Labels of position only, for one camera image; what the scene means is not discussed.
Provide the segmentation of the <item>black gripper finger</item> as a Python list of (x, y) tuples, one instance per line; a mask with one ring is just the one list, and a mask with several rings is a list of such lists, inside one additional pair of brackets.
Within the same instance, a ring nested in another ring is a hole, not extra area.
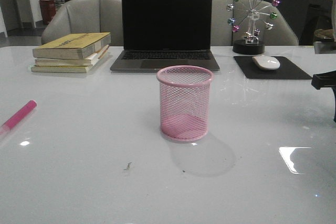
[(312, 76), (311, 85), (317, 90), (320, 90), (321, 88), (335, 88), (335, 75), (335, 71), (314, 74)]

